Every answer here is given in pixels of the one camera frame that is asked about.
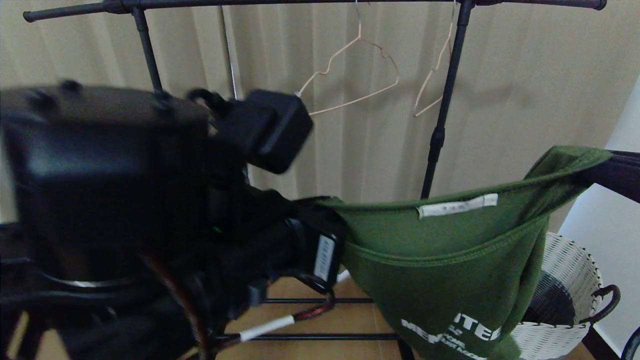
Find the white cable sleeve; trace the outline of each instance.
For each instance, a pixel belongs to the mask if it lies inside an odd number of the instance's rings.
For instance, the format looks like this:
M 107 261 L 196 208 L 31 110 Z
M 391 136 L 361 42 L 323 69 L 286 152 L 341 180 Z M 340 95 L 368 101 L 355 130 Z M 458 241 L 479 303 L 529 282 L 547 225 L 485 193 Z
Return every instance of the white cable sleeve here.
M 349 270 L 345 270 L 338 274 L 336 278 L 336 282 L 345 281 L 346 279 L 349 279 L 349 276 L 351 276 L 351 274 L 349 274 Z
M 281 327 L 285 327 L 291 325 L 296 322 L 292 315 L 287 315 L 276 320 L 272 320 L 270 322 L 264 323 L 262 325 L 258 325 L 256 327 L 252 327 L 251 329 L 247 329 L 245 331 L 240 332 L 240 341 L 245 342 L 249 341 L 257 336 L 265 334 L 270 331 L 274 331 Z

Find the curtain rod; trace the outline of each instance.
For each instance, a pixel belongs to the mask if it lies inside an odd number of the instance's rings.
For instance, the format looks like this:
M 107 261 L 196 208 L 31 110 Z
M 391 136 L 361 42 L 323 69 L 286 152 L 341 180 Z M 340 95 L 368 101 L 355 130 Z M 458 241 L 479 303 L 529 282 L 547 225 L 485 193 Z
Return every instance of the curtain rod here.
M 368 0 L 374 3 L 399 2 L 446 2 L 448 0 Z M 351 3 L 347 0 L 104 0 L 101 3 L 82 4 L 53 8 L 33 12 L 24 12 L 24 19 L 34 22 L 44 19 L 54 19 L 90 13 L 131 13 L 133 8 L 142 10 L 162 8 L 187 8 L 194 6 L 219 5 L 257 5 L 257 4 L 321 4 L 321 3 Z M 590 8 L 602 10 L 607 0 L 477 0 L 476 5 L 486 6 L 499 3 L 542 4 L 556 6 L 571 6 L 575 8 Z

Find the wooden floor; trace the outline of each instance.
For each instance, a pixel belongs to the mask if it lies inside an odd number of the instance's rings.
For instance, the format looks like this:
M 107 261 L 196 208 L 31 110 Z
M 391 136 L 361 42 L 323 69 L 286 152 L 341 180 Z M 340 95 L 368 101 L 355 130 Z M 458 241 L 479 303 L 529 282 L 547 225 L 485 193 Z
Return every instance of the wooden floor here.
M 351 281 L 337 285 L 337 297 L 365 296 Z M 269 289 L 270 297 L 318 297 L 295 280 L 283 279 Z M 229 324 L 237 332 L 284 316 L 309 305 L 265 304 L 249 310 Z M 319 318 L 294 324 L 280 332 L 391 332 L 380 312 L 372 304 L 338 304 Z M 39 360 L 67 359 L 54 332 L 46 334 L 38 353 Z M 223 351 L 219 360 L 400 360 L 395 341 L 253 341 Z M 582 344 L 566 360 L 594 360 Z

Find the beige curtain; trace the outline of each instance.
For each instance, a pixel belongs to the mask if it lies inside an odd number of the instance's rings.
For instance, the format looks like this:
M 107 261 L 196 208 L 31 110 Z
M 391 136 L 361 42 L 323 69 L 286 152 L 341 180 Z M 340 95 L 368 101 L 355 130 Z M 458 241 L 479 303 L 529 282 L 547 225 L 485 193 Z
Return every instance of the beige curtain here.
M 75 78 L 150 88 L 130 16 L 34 24 L 21 16 L 71 3 L 77 1 L 2 1 L 0 85 Z M 283 176 L 252 168 L 253 183 L 292 198 L 416 199 L 438 106 L 418 118 L 412 107 L 446 38 L 451 7 L 361 2 L 363 35 L 394 57 L 399 84 L 314 116 L 315 131 L 295 166 Z M 640 72 L 639 13 L 640 3 L 631 0 L 609 1 L 600 12 L 526 4 L 475 8 L 432 194 L 517 180 L 557 143 L 604 146 Z M 297 91 L 356 37 L 358 25 L 354 4 L 150 10 L 147 16 L 163 84 L 178 96 L 194 86 L 232 95 L 230 67 L 240 98 L 254 88 Z M 445 75 L 443 66 L 422 105 L 440 96 Z M 335 60 L 329 75 L 316 78 L 303 100 L 320 110 L 394 80 L 389 62 L 360 43 Z

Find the green t-shirt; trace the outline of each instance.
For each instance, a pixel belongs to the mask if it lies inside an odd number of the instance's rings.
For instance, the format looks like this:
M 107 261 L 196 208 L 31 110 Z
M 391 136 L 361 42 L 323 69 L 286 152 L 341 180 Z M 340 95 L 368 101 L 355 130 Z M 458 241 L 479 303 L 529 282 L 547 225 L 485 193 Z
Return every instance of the green t-shirt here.
M 429 200 L 324 201 L 350 230 L 343 263 L 391 327 L 429 360 L 516 359 L 509 336 L 538 283 L 550 214 L 611 157 L 553 147 L 524 180 Z

